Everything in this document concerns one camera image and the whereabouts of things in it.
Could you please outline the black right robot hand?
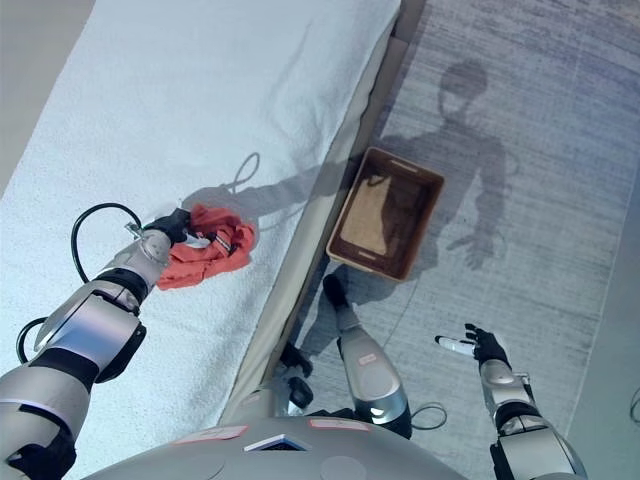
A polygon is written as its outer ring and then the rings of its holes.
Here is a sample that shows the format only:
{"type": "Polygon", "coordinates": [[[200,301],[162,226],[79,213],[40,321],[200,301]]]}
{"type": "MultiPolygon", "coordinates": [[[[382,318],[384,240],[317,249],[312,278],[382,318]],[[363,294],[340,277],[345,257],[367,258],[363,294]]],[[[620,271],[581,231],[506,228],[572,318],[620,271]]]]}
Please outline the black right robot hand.
{"type": "Polygon", "coordinates": [[[436,335],[434,341],[440,347],[467,357],[472,357],[479,366],[490,360],[500,360],[510,365],[505,349],[496,336],[473,323],[465,323],[465,338],[455,339],[436,335]]]}

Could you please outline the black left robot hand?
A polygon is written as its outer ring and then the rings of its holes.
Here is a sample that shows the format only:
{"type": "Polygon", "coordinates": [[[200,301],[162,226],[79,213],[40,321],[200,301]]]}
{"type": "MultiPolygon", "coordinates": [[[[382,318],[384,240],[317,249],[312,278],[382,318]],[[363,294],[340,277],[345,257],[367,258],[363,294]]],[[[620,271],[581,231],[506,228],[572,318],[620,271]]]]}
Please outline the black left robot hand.
{"type": "Polygon", "coordinates": [[[210,240],[195,232],[191,226],[191,212],[176,207],[170,214],[158,217],[143,227],[144,231],[156,230],[164,233],[171,245],[182,244],[190,248],[203,249],[210,240]]]}

